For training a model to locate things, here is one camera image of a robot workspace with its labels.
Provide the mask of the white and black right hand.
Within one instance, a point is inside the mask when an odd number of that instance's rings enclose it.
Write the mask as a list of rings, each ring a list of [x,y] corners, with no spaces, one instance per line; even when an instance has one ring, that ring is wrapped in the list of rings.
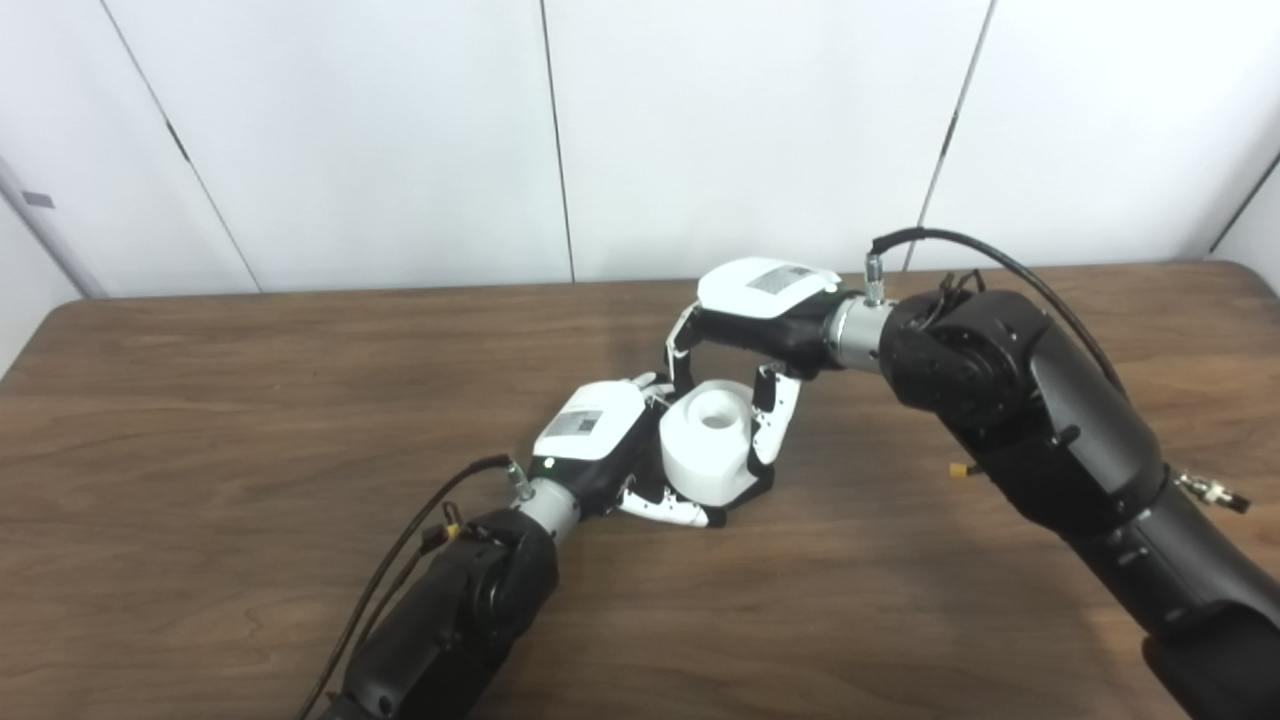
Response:
[[[690,393],[692,351],[703,342],[762,355],[750,395],[748,470],[771,479],[806,380],[837,365],[828,325],[852,291],[828,270],[768,258],[726,263],[699,282],[695,301],[666,341],[677,397]]]

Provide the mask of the white and black left hand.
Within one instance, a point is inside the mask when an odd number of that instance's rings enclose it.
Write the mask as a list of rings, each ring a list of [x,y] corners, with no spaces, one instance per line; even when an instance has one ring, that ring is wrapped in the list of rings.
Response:
[[[515,509],[556,542],[614,511],[677,527],[723,528],[724,510],[680,495],[667,480],[659,421],[675,396],[663,373],[580,386],[535,438],[529,488]]]

